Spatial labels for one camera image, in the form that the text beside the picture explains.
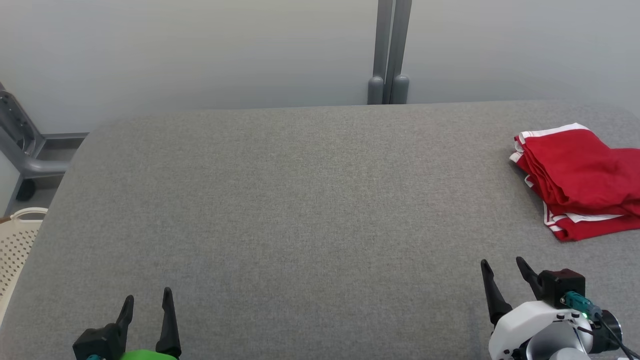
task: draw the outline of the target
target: gray table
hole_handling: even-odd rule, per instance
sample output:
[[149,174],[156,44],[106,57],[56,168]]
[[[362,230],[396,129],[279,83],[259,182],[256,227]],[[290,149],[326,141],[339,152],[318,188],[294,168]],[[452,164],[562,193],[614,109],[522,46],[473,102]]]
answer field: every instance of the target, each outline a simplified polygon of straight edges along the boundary
[[153,348],[170,286],[183,359],[480,359],[479,262],[569,267],[640,348],[640,232],[559,243],[509,163],[571,122],[640,147],[619,108],[559,101],[201,111],[107,124],[78,150],[0,330],[0,358],[72,359],[136,298]]

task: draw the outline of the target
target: cable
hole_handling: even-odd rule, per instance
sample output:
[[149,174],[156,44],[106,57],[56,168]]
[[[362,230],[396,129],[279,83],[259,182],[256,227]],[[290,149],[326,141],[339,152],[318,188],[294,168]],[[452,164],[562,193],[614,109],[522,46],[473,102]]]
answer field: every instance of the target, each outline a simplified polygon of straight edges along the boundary
[[[581,327],[581,326],[578,326],[576,329],[578,329],[579,331],[582,331],[582,332],[586,332],[587,334],[589,334],[589,335],[591,335],[591,336],[596,336],[596,335],[597,335],[597,336],[603,337],[603,336],[602,336],[602,334],[595,333],[595,332],[593,332],[593,331],[591,331],[591,330],[587,330],[587,329],[585,329],[585,328],[583,328],[583,327]],[[624,348],[625,348],[627,351],[629,351],[629,354],[631,354],[634,358],[636,358],[636,359],[640,359],[640,355],[638,355],[636,352],[634,352],[633,350],[631,350],[630,348],[628,348],[626,345],[624,345]]]
[[596,320],[600,321],[600,325],[604,326],[607,329],[607,331],[609,331],[611,336],[613,336],[613,339],[616,340],[616,343],[618,344],[618,346],[620,346],[620,348],[625,353],[625,355],[629,358],[629,360],[634,360],[634,355],[631,354],[632,351],[629,350],[625,345],[622,344],[622,340],[618,339],[618,335],[616,335],[616,333],[613,332],[613,330],[611,330],[611,328],[607,325],[607,323],[602,318],[602,314],[596,313],[595,314],[595,318],[596,318]]

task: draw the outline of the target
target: red cloth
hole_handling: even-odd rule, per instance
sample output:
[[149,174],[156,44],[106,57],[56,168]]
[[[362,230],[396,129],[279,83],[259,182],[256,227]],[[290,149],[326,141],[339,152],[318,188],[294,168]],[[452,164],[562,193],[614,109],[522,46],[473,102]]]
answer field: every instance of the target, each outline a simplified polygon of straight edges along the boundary
[[640,149],[610,149],[580,124],[515,140],[511,160],[529,174],[558,240],[640,229]]

